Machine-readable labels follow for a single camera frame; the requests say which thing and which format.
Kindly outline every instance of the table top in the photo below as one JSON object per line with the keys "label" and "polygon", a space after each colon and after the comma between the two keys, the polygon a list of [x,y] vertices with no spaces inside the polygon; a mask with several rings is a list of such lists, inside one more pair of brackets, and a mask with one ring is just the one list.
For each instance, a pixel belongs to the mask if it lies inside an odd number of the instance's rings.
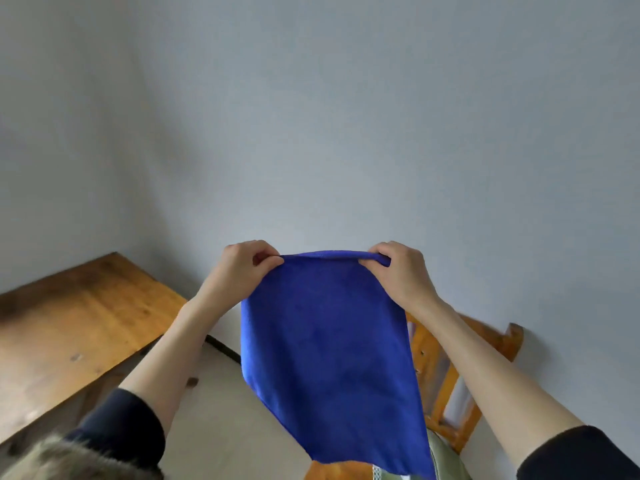
{"label": "table top", "polygon": [[0,444],[164,334],[185,301],[117,253],[0,295]]}

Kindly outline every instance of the beige fur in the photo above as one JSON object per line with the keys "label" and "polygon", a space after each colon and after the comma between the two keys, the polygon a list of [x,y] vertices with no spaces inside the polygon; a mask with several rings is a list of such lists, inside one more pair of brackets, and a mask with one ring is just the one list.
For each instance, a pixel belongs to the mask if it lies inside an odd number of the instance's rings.
{"label": "beige fur", "polygon": [[37,443],[2,480],[160,480],[160,473],[112,460],[52,436]]}

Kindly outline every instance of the person's left hand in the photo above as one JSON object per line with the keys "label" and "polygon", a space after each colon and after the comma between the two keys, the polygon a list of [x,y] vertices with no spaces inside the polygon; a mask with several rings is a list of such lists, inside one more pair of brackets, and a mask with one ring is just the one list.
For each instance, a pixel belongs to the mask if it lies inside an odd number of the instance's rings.
{"label": "person's left hand", "polygon": [[231,244],[194,299],[224,314],[249,297],[265,275],[282,263],[280,253],[265,241]]}

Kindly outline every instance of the person's right arm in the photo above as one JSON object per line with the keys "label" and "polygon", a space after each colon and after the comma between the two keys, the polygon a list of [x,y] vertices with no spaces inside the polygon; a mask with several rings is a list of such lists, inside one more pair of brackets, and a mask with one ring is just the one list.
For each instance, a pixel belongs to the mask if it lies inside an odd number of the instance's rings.
{"label": "person's right arm", "polygon": [[[372,260],[361,264],[398,305],[436,337],[516,468],[551,439],[584,425],[441,300],[420,251],[392,241],[377,244],[370,252],[390,257],[391,265],[384,267]],[[624,478],[640,477],[633,462],[620,455],[628,460],[629,471],[637,474]]]}

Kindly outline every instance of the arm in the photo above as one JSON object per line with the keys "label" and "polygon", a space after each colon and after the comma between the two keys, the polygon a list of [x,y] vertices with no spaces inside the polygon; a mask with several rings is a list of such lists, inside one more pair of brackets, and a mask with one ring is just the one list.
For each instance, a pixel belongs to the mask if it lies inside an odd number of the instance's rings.
{"label": "arm", "polygon": [[165,436],[208,332],[283,262],[264,241],[227,246],[196,297],[182,307],[169,330],[120,384],[153,410]]}
{"label": "arm", "polygon": [[438,297],[420,251],[393,241],[370,251],[389,256],[391,265],[370,260],[361,264],[398,305],[434,334],[516,468],[549,439],[582,425]]}

